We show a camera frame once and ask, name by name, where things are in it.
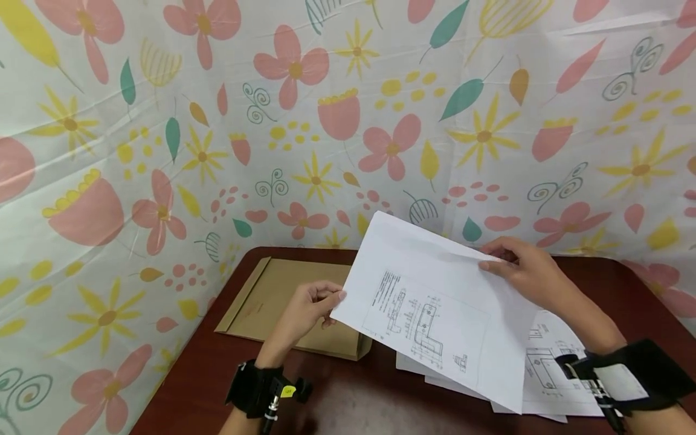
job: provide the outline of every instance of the yellow label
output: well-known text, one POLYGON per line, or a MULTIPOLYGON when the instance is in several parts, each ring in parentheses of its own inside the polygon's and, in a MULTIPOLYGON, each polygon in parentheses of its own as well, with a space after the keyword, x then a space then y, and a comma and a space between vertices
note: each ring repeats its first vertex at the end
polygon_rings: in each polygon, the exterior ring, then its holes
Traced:
POLYGON ((292 385, 288 385, 283 388, 283 391, 280 393, 280 398, 285 398, 285 397, 292 397, 293 394, 295 394, 296 388, 292 385))

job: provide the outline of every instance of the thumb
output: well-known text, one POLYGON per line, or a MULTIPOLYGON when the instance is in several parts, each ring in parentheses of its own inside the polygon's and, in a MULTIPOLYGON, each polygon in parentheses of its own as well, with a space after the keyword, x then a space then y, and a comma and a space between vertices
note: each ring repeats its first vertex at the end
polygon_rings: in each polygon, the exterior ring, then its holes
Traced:
POLYGON ((341 290, 336 293, 331 293, 321 301, 314 304, 315 310, 319 315, 323 315, 338 306, 338 304, 345 299, 346 292, 341 290))
POLYGON ((515 272, 509 264, 502 261, 482 261, 479 263, 479 268, 490 272, 493 275, 498 275, 501 278, 508 279, 515 272))

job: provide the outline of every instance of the floral backdrop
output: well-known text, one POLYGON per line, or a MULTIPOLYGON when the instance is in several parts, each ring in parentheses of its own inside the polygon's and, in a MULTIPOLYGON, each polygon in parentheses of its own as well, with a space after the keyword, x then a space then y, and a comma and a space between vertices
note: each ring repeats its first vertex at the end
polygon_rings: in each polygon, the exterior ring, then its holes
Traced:
POLYGON ((377 210, 616 258, 696 331, 696 1, 0 21, 2 434, 126 434, 247 250, 357 248, 377 210))

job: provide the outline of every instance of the hand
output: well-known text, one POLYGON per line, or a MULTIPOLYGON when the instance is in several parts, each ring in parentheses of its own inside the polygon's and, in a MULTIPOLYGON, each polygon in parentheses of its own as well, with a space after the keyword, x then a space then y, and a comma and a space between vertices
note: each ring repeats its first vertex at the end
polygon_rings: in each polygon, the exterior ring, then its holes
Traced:
POLYGON ((322 329, 336 323, 331 310, 346 297, 343 287, 330 281, 300 284, 257 358, 258 367, 277 367, 300 338, 324 318, 322 329))
POLYGON ((546 252, 514 237, 499 237, 481 248, 481 252, 508 262, 483 261, 482 270, 503 277, 522 296, 552 313, 560 315, 572 309, 584 294, 561 271, 546 252))

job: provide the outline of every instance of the sheet of paper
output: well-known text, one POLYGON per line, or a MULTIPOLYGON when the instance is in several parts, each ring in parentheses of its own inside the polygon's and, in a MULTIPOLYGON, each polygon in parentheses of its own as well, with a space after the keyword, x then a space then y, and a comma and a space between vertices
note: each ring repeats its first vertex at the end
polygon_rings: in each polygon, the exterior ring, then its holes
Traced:
POLYGON ((399 352, 396 353, 396 368, 397 370, 405 370, 407 372, 421 374, 426 377, 447 379, 435 370, 425 367, 423 364, 409 358, 404 354, 400 354, 399 352))
POLYGON ((517 413, 537 307, 493 257, 377 212, 332 318, 517 413))
MULTIPOLYGON (((554 314, 539 311, 529 332, 522 413, 602 416, 589 388, 566 379, 555 362, 568 353, 585 356, 580 339, 554 314)), ((491 405, 495 412, 505 412, 504 406, 491 405)))
MULTIPOLYGON (((483 399, 483 400, 488 401, 485 397, 481 396, 480 394, 476 393, 475 391, 472 391, 472 390, 468 389, 467 387, 465 387, 463 385, 459 385, 457 382, 451 381, 449 379, 446 379, 446 378, 443 378, 440 376, 437 376, 437 377, 425 376, 424 378, 425 378, 425 383, 428 383, 430 385, 444 388, 446 390, 455 391, 459 394, 474 397, 475 399, 483 399)), ((505 413, 505 414, 513 413, 509 409, 505 409, 497 404, 494 404, 493 412, 505 413)), ((559 423, 568 423, 568 419, 565 416, 550 416, 550 415, 546 415, 546 414, 538 414, 538 416, 543 417, 543 418, 548 418, 549 420, 557 421, 559 423)))

